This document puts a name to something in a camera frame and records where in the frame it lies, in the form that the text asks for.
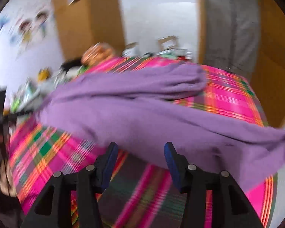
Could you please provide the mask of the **wooden door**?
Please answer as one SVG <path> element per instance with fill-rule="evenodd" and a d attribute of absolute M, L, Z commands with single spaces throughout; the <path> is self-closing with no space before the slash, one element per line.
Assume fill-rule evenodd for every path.
<path fill-rule="evenodd" d="M 285 128 L 285 2 L 197 0 L 198 61 L 247 77 L 268 122 Z"/>

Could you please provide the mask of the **pink plaid tablecloth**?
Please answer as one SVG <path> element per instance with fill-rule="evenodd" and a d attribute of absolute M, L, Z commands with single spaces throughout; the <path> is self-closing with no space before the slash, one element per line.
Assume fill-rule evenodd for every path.
<path fill-rule="evenodd" d="M 176 104 L 266 126 L 265 113 L 248 81 L 204 66 L 208 83 L 196 97 Z M 34 118 L 17 127 L 9 146 L 12 179 L 27 213 L 56 171 L 73 173 L 103 152 L 94 142 L 43 126 Z M 105 227 L 179 227 L 186 197 L 173 186 L 170 173 L 120 150 L 109 188 L 96 196 Z"/>

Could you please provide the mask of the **purple garment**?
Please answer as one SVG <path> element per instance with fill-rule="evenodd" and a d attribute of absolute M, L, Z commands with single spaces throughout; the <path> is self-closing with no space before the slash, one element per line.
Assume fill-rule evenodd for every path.
<path fill-rule="evenodd" d="M 206 73 L 192 63 L 88 73 L 58 86 L 36 112 L 43 125 L 106 147 L 115 142 L 166 167 L 165 143 L 209 172 L 227 170 L 249 190 L 285 164 L 285 130 L 175 104 L 197 96 Z"/>

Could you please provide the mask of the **cartoon couple wall sticker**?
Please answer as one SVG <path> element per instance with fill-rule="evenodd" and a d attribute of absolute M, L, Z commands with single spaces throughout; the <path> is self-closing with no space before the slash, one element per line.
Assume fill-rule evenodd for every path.
<path fill-rule="evenodd" d="M 0 17 L 0 37 L 20 55 L 53 34 L 54 22 L 49 6 L 20 8 Z"/>

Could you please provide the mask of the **wooden wardrobe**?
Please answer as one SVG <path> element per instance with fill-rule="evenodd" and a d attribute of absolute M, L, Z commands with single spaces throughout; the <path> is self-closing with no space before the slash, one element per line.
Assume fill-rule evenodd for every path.
<path fill-rule="evenodd" d="M 72 60 L 97 43 L 125 47 L 119 0 L 52 0 L 63 56 Z"/>

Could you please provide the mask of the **brown cardboard parcel box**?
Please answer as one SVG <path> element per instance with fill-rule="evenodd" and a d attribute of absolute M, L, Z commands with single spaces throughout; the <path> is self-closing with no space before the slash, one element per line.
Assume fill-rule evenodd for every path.
<path fill-rule="evenodd" d="M 179 38 L 177 36 L 166 36 L 158 39 L 160 51 L 175 49 L 179 47 Z"/>

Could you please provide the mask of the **yellow bag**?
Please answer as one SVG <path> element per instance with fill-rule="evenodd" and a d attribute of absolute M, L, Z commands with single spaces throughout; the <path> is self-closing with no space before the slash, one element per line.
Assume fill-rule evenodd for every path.
<path fill-rule="evenodd" d="M 51 77 L 51 69 L 50 68 L 43 68 L 38 72 L 37 81 L 43 82 Z"/>

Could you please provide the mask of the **white open box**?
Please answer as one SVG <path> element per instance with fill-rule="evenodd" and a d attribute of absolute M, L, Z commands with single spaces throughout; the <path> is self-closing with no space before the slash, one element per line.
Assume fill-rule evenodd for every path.
<path fill-rule="evenodd" d="M 123 57 L 138 57 L 140 56 L 138 42 L 133 42 L 125 46 L 122 52 Z"/>

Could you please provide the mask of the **black cloth bundle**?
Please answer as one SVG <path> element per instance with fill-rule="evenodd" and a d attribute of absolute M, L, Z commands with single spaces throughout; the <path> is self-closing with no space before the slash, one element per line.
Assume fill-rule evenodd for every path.
<path fill-rule="evenodd" d="M 68 61 L 64 62 L 60 66 L 60 69 L 62 71 L 68 72 L 71 68 L 80 67 L 81 65 L 82 65 L 81 58 L 75 58 L 75 59 L 68 60 Z"/>

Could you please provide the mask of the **bag of oranges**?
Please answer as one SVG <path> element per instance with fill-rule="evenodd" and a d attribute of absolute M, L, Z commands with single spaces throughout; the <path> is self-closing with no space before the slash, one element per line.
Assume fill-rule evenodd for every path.
<path fill-rule="evenodd" d="M 91 46 L 82 56 L 81 63 L 87 66 L 98 65 L 102 61 L 115 56 L 114 49 L 107 43 L 97 43 Z"/>

